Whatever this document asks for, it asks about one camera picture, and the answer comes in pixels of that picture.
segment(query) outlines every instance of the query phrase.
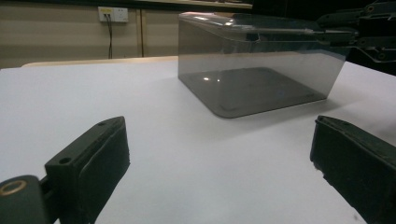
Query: tabletop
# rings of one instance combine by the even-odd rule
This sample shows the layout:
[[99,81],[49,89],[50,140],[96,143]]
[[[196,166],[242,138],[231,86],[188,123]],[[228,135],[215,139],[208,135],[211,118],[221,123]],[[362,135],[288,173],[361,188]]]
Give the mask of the tabletop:
[[309,160],[315,119],[396,145],[396,78],[346,63],[329,98],[238,119],[213,115],[177,60],[0,71],[0,180],[124,116],[131,166],[97,223],[365,223]]

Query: transparent plastic box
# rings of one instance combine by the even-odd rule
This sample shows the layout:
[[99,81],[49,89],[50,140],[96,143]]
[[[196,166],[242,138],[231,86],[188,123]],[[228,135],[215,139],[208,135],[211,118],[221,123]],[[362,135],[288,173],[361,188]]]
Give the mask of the transparent plastic box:
[[349,49],[313,21],[179,15],[178,78],[216,115],[236,118],[326,99]]

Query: black cable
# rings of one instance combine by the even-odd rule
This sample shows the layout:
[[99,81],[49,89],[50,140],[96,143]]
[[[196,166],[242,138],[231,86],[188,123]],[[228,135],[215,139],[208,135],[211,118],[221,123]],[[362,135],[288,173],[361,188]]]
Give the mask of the black cable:
[[108,32],[110,33],[110,45],[108,46],[108,59],[113,58],[113,26],[111,24],[111,16],[109,14],[105,14],[107,20]]

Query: electrical outlet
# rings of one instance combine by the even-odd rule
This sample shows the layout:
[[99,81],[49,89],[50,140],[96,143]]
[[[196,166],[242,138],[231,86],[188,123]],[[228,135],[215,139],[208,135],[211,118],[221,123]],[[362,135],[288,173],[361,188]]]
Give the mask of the electrical outlet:
[[114,21],[127,22],[128,21],[128,8],[113,7]]
[[106,14],[110,16],[111,20],[114,21],[114,10],[112,7],[99,7],[99,21],[107,21]]
[[99,21],[107,21],[106,14],[111,21],[128,22],[128,8],[125,7],[99,7]]

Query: black machine part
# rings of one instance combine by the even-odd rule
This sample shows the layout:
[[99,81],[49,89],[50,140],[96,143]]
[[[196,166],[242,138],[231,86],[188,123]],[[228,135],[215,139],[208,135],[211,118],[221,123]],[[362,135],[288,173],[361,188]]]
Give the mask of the black machine part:
[[124,117],[104,120],[32,175],[0,184],[0,223],[94,223],[130,164]]
[[396,147],[340,119],[316,120],[310,159],[368,223],[396,223]]
[[[357,9],[339,10],[317,20],[324,29],[317,40],[359,49],[376,63],[396,62],[396,2],[375,1]],[[367,29],[367,26],[380,28]]]

